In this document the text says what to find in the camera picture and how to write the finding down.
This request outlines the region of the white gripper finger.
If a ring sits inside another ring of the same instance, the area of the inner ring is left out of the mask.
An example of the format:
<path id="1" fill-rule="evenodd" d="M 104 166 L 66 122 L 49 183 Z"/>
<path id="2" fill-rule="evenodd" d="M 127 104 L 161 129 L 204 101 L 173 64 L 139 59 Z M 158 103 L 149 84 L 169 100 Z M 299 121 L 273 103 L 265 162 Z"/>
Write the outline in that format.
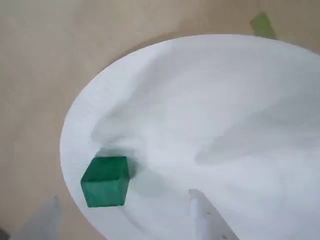
<path id="1" fill-rule="evenodd" d="M 58 226 L 62 209 L 57 196 L 43 204 L 33 216 L 13 234 L 14 240 L 59 240 Z"/>
<path id="2" fill-rule="evenodd" d="M 239 240 L 203 192 L 190 189 L 188 193 L 190 215 L 194 220 L 195 235 L 198 240 Z"/>

